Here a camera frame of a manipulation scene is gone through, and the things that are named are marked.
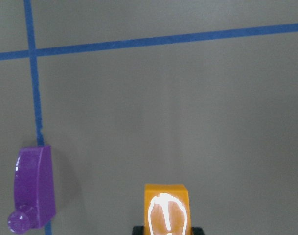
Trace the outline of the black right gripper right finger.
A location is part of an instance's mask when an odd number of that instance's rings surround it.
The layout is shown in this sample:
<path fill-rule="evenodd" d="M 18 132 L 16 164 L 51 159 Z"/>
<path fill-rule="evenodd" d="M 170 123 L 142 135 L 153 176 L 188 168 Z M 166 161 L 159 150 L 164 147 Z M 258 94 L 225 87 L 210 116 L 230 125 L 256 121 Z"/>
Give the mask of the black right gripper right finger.
<path fill-rule="evenodd" d="M 205 232 L 201 227 L 192 227 L 192 235 L 205 235 Z"/>

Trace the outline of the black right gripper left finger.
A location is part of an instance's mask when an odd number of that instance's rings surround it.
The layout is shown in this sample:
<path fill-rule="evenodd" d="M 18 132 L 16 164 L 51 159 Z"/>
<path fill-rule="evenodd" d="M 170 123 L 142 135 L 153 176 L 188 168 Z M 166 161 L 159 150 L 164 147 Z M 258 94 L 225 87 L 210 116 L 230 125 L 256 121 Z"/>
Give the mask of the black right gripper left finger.
<path fill-rule="evenodd" d="M 132 229 L 132 235 L 144 235 L 144 227 L 134 226 Z"/>

